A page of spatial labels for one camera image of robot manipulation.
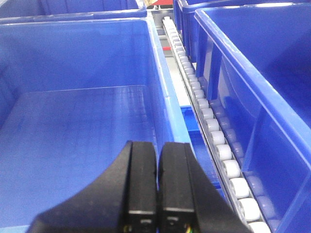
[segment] red object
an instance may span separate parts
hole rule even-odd
[[[163,51],[169,51],[171,50],[171,47],[162,47],[163,48]]]
[[[173,5],[173,0],[158,0],[153,5]]]

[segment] roller conveyor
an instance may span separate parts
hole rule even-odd
[[[173,20],[170,17],[164,17],[163,26],[200,132],[216,165],[221,187],[228,203],[230,203],[241,221],[248,225],[253,232],[270,233],[271,231],[265,223],[259,205],[254,199],[235,155],[232,153],[222,132],[217,113],[214,113],[210,108],[209,102],[201,89],[201,84],[198,78],[195,77],[195,69],[186,56],[186,51],[182,46],[181,38]]]

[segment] bin floor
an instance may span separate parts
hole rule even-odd
[[[263,73],[263,76],[311,127],[311,70],[295,72],[273,70]]]
[[[100,175],[126,141],[156,143],[144,86],[27,93],[0,130],[0,228],[30,224]]]

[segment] blue storage crate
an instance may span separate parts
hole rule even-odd
[[[196,62],[198,25],[194,19],[195,10],[206,7],[241,6],[270,2],[310,2],[310,0],[174,0],[175,23],[177,29],[182,32],[186,54],[192,62]]]
[[[197,10],[197,75],[273,232],[310,233],[311,5],[285,5]]]
[[[92,182],[127,140],[190,142],[149,19],[0,25],[0,232]]]
[[[0,24],[146,17],[143,0],[5,0]]]

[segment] wire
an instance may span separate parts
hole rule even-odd
[[[187,226],[186,233],[192,233],[192,228],[190,225]]]

